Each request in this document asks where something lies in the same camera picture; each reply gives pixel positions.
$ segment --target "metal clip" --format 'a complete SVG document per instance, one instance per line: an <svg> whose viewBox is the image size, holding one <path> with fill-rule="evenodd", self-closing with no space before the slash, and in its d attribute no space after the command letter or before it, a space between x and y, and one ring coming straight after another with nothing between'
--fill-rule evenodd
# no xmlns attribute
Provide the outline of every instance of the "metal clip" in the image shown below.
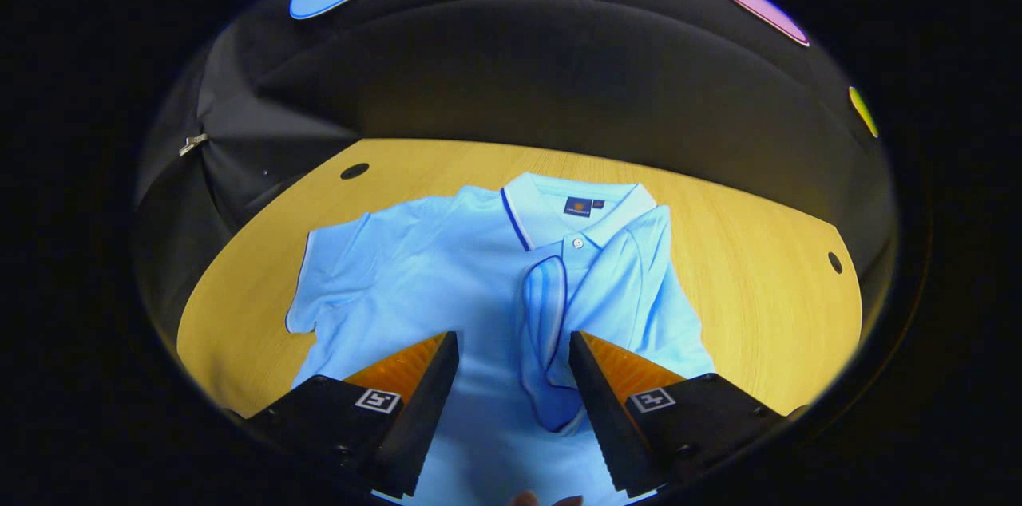
<svg viewBox="0 0 1022 506"><path fill-rule="evenodd" d="M178 156L179 157L185 156L185 153L194 149L195 145L198 145L199 143L204 143L205 140L208 138L210 136L205 133L201 135L196 135L194 137L185 138L185 146L181 147L181 150L178 151Z"/></svg>

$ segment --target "shirt sleeve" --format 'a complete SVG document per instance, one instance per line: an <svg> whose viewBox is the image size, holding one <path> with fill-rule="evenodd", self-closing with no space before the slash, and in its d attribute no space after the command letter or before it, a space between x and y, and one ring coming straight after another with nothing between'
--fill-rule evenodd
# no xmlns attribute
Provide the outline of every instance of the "shirt sleeve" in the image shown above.
<svg viewBox="0 0 1022 506"><path fill-rule="evenodd" d="M682 289L671 261L670 215L659 208L646 228L656 236L637 240L642 258L643 291L629 348L685 378L714 372L702 343L702 322Z"/></svg>
<svg viewBox="0 0 1022 506"><path fill-rule="evenodd" d="M358 258L353 260L352 250L360 233L369 224L370 217L367 213L351 223L309 233L294 298L284 319L288 332L312 332L316 329L317 319L330 309L331 304L356 297L357 292L344 292L343 288L359 285L352 284L355 281L345 284L343 279L358 276L359 271L354 269Z"/></svg>
<svg viewBox="0 0 1022 506"><path fill-rule="evenodd" d="M339 322L399 257L429 243L450 200L424 197L309 233L287 330L312 332L326 317Z"/></svg>
<svg viewBox="0 0 1022 506"><path fill-rule="evenodd" d="M713 360L702 343L702 322L669 262L641 330L636 354L685 378L715 372Z"/></svg>

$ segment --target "pink letter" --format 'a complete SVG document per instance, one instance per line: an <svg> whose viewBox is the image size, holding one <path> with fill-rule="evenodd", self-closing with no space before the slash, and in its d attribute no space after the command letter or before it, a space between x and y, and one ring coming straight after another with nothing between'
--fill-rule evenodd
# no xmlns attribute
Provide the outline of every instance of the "pink letter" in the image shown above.
<svg viewBox="0 0 1022 506"><path fill-rule="evenodd" d="M790 37L791 39L801 43L802 45L808 47L809 40L802 33L802 30L798 29L798 26L788 15L784 14L784 11L778 9L773 3L766 0L734 0L735 3L741 5L742 7L748 9L751 12L766 21L768 24L774 26L781 33Z"/></svg>

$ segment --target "shirt collar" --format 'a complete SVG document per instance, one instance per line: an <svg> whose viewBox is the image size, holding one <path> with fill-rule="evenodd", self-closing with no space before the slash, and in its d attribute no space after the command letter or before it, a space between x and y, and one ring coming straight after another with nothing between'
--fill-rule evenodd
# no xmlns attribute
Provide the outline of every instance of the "shirt collar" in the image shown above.
<svg viewBox="0 0 1022 506"><path fill-rule="evenodd" d="M550 209L543 193L619 201L606 217L582 231L600 247L606 246L629 223L656 208L656 201L640 183L585 183L522 173L501 189L501 196L511 225L526 250L560 241L565 235L577 232Z"/></svg>

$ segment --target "wooden table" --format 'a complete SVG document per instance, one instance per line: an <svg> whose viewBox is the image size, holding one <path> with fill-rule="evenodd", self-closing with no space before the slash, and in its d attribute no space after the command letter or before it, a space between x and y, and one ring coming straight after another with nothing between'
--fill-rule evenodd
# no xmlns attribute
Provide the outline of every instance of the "wooden table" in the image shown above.
<svg viewBox="0 0 1022 506"><path fill-rule="evenodd" d="M370 165L342 181L345 169ZM499 189L522 172L642 183L670 206L672 257L717 372L787 414L810 403L853 353L855 270L837 230L700 179L594 156L461 141L367 139L281 193L227 244L194 288L178 354L214 401L248 417L291 385L314 334L284 328L309 231L466 184ZM843 270L838 274L828 254Z"/></svg>

